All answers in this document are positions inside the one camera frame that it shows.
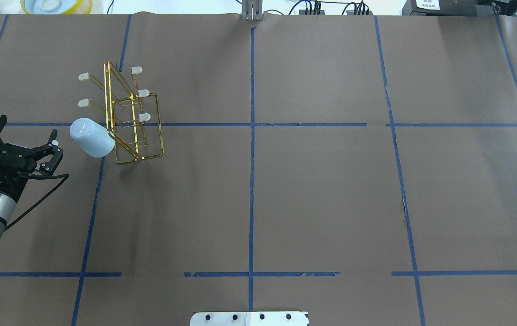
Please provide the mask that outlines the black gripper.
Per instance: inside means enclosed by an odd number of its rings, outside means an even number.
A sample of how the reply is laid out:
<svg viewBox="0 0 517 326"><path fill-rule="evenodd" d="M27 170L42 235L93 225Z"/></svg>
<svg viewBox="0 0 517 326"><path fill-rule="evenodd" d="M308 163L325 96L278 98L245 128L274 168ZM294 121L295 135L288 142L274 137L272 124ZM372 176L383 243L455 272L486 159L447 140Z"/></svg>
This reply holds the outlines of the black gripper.
<svg viewBox="0 0 517 326"><path fill-rule="evenodd" d="M0 133L7 121L7 115L0 116ZM64 183L64 175L54 175L63 157L57 135L53 129L45 144L32 149L6 143L0 137L0 194L18 202L29 180L60 179L58 185Z"/></svg>

